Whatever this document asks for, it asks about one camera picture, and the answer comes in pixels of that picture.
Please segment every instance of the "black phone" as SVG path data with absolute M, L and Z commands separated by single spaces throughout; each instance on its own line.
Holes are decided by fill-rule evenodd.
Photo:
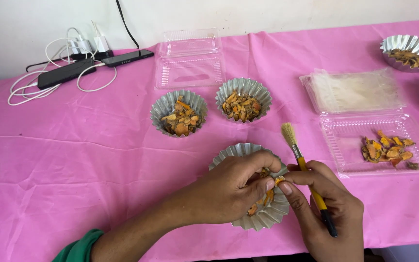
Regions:
M 141 60 L 143 58 L 152 57 L 154 53 L 145 49 L 133 51 L 124 55 L 109 57 L 101 60 L 108 67 L 114 67 L 122 64 L 131 63 L 133 61 Z
M 38 88 L 43 90 L 53 87 L 57 84 L 76 79 L 87 68 L 93 66 L 95 62 L 91 58 L 78 60 L 75 63 L 53 69 L 49 72 L 42 73 L 38 76 Z M 90 74 L 96 71 L 96 67 L 91 68 L 83 75 Z

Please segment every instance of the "hand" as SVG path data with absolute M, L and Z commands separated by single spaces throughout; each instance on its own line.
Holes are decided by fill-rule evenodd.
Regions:
M 311 171 L 302 172 L 297 165 L 289 164 L 287 168 L 292 172 L 285 174 L 286 182 L 279 184 L 298 219 L 306 248 L 318 262 L 362 262 L 363 203 L 350 194 L 325 164 L 310 161 L 306 167 Z M 310 196 L 310 206 L 293 184 L 309 185 L 324 198 L 337 238 L 329 235 L 313 197 Z
M 274 187 L 273 178 L 261 179 L 255 174 L 263 167 L 278 172 L 281 162 L 265 150 L 244 157 L 227 157 L 202 178 L 174 192 L 167 204 L 181 209 L 185 224 L 236 221 Z

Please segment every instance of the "green sleeve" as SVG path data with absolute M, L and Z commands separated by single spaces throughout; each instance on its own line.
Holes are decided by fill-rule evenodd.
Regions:
M 100 229 L 88 231 L 80 240 L 65 247 L 53 262 L 90 262 L 90 251 L 93 243 L 104 234 Z

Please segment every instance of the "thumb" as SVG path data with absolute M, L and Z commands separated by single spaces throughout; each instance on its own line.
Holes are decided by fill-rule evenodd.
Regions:
M 289 204 L 297 217 L 298 223 L 300 224 L 302 233 L 305 234 L 312 230 L 320 230 L 321 221 L 311 210 L 305 195 L 297 187 L 287 181 L 279 183 L 278 186 L 289 201 Z
M 266 191 L 272 189 L 273 187 L 274 179 L 270 176 L 255 180 L 245 188 L 247 192 L 246 199 L 250 204 L 253 204 L 262 199 L 266 194 Z

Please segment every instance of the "pink tablecloth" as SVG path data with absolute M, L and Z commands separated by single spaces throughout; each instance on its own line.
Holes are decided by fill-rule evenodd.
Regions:
M 150 203 L 205 174 L 220 150 L 261 144 L 294 162 L 279 134 L 293 122 L 302 152 L 334 167 L 318 116 L 298 80 L 315 68 L 335 72 L 386 66 L 379 43 L 393 34 L 419 36 L 419 21 L 223 38 L 227 78 L 249 77 L 271 91 L 268 116 L 240 125 L 217 111 L 217 87 L 194 88 L 208 103 L 206 124 L 184 139 L 151 125 L 154 60 L 121 66 L 107 88 L 81 92 L 75 81 L 46 98 L 9 106 L 0 81 L 0 262 L 50 261 L 92 228 L 109 230 Z M 85 76 L 100 86 L 110 68 Z M 419 124 L 419 73 L 396 72 L 407 111 Z M 179 168 L 172 168 L 179 160 Z M 419 174 L 343 180 L 365 204 L 365 247 L 419 243 Z M 142 261 L 194 261 L 305 252 L 293 213 L 260 232 L 230 224 L 193 225 L 160 239 Z

